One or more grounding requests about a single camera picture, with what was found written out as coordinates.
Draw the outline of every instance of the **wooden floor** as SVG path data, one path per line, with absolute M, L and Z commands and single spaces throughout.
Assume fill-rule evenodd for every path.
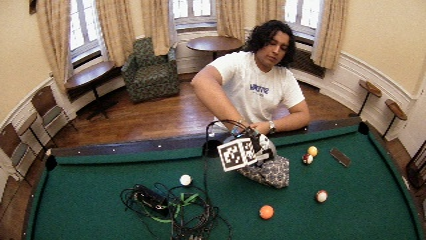
M 213 115 L 195 96 L 188 82 L 191 78 L 192 75 L 181 76 L 183 83 L 179 96 L 157 101 L 133 104 L 124 88 L 110 93 L 106 98 L 119 101 L 119 104 L 108 110 L 110 119 L 99 115 L 91 121 L 87 120 L 92 107 L 91 105 L 86 107 L 74 120 L 79 131 L 71 126 L 66 126 L 55 136 L 59 147 L 204 133 L 205 126 L 213 120 Z M 303 84 L 303 91 L 309 104 L 312 120 L 342 119 L 348 118 L 350 113 L 354 113 L 342 104 L 320 94 L 319 89 L 309 85 Z M 276 113 L 277 116 L 284 114 L 287 114 L 284 109 L 280 109 Z M 405 174 L 404 169 L 410 161 L 410 156 L 401 142 L 398 139 L 386 142 L 386 147 L 397 160 L 402 174 Z M 36 187 L 43 169 L 44 162 L 36 160 L 27 174 L 34 187 Z M 27 182 L 16 182 L 12 178 L 8 179 L 0 203 L 0 240 L 22 239 L 28 199 L 34 187 Z

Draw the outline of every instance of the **pool table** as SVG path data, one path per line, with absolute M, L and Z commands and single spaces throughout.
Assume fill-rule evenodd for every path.
M 291 182 L 281 189 L 224 172 L 220 158 L 203 156 L 205 135 L 52 149 L 50 161 L 58 165 L 39 182 L 26 238 L 172 239 L 171 223 L 127 211 L 120 193 L 135 184 L 153 191 L 159 183 L 177 187 L 188 174 L 192 185 L 179 191 L 189 194 L 208 186 L 221 217 L 209 239 L 424 239 L 393 159 L 358 117 L 315 122 L 271 140 L 291 161 Z M 309 146 L 319 155 L 305 165 Z M 332 157 L 332 148 L 350 158 L 348 167 Z M 329 193 L 324 203 L 316 201 L 319 190 Z M 260 217 L 264 205 L 275 208 L 269 220 Z

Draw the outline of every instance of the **bag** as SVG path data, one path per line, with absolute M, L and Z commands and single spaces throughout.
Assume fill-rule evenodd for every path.
M 284 188 L 289 186 L 291 181 L 289 167 L 289 159 L 276 155 L 271 160 L 259 161 L 237 169 L 237 172 L 264 185 Z

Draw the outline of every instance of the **curtain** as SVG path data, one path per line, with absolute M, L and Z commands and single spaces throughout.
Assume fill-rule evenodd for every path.
M 54 78 L 59 89 L 66 93 L 64 83 L 71 74 L 70 54 L 70 1 L 39 0 L 38 23 Z
M 284 6 L 285 0 L 259 0 L 256 12 L 257 25 L 261 25 L 269 20 L 284 19 Z
M 106 40 L 104 40 L 104 34 L 103 34 L 103 28 L 102 28 L 102 23 L 99 21 L 99 12 L 96 9 L 96 0 L 94 0 L 94 22 L 95 22 L 95 29 L 96 29 L 96 34 L 98 34 L 98 44 L 99 44 L 99 48 L 102 50 L 102 58 L 103 61 L 107 62 L 110 61 L 110 54 L 108 54 L 108 49 L 107 49 L 107 44 L 106 44 Z
M 217 33 L 245 42 L 243 0 L 216 0 Z
M 340 57 L 349 0 L 324 0 L 323 4 L 312 60 L 333 69 Z
M 123 66 L 133 51 L 135 40 L 128 0 L 96 1 L 96 10 L 110 60 L 116 63 L 116 66 Z
M 152 37 L 155 54 L 167 55 L 177 43 L 175 28 L 173 1 L 143 0 L 144 28 L 147 37 Z

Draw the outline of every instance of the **wristwatch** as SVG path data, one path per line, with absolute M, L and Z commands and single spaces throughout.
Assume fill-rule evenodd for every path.
M 273 121 L 269 121 L 269 134 L 275 134 L 276 133 L 276 124 Z

